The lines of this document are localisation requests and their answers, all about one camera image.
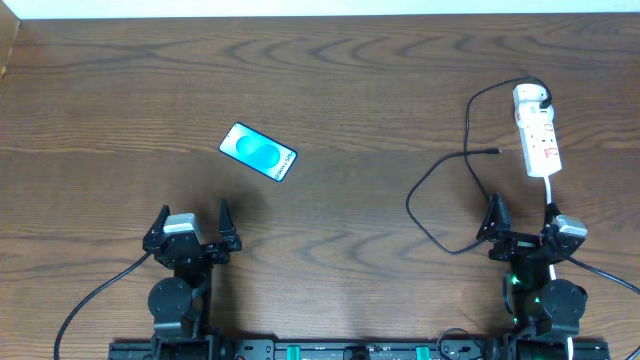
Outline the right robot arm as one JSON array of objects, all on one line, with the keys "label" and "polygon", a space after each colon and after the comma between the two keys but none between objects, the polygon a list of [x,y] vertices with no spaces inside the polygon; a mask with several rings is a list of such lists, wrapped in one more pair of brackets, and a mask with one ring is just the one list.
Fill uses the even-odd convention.
[{"label": "right robot arm", "polygon": [[570,339],[579,334],[588,295],[583,287],[558,278],[552,266],[567,260],[587,234],[584,223],[562,214],[554,203],[545,207],[538,234],[516,232],[502,195],[490,197],[476,238],[493,244],[490,259],[510,266],[503,280],[503,299],[514,317],[513,330],[495,340],[495,359],[573,356]]}]

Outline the blue Galaxy smartphone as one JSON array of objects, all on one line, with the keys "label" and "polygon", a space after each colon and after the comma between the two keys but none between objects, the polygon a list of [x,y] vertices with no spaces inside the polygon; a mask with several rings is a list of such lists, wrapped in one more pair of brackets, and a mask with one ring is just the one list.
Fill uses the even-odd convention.
[{"label": "blue Galaxy smartphone", "polygon": [[285,179],[297,160],[295,150],[240,122],[232,125],[218,149],[276,182]]}]

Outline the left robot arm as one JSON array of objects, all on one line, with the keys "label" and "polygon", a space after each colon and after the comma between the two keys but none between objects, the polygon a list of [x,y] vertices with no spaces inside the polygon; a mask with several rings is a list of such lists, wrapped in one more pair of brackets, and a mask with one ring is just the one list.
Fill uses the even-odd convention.
[{"label": "left robot arm", "polygon": [[153,359],[233,359],[233,342],[209,327],[212,270],[227,264],[242,242],[220,201],[218,233],[221,240],[201,241],[196,215],[172,215],[163,206],[143,238],[143,250],[173,275],[154,285],[148,308],[154,317]]}]

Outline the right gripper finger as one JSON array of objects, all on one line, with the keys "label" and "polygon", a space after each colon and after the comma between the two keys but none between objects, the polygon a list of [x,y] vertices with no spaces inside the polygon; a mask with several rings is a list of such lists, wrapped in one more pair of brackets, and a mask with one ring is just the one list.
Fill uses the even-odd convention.
[{"label": "right gripper finger", "polygon": [[501,193],[494,193],[489,200],[487,213],[484,217],[476,239],[479,241],[498,241],[512,228],[511,216]]},{"label": "right gripper finger", "polygon": [[555,223],[557,216],[561,214],[561,211],[557,205],[552,202],[545,206],[543,234],[555,234],[558,231],[558,225]]}]

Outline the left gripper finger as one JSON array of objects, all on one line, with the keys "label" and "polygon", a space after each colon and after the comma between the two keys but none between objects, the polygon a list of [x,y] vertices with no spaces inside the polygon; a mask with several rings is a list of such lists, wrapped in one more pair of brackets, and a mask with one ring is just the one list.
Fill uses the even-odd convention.
[{"label": "left gripper finger", "polygon": [[228,202],[225,198],[222,198],[220,201],[218,233],[225,243],[229,245],[235,245],[237,243],[236,228],[231,219]]},{"label": "left gripper finger", "polygon": [[145,240],[157,240],[164,234],[164,224],[170,215],[170,208],[168,205],[163,205],[159,215],[154,223],[144,236]]}]

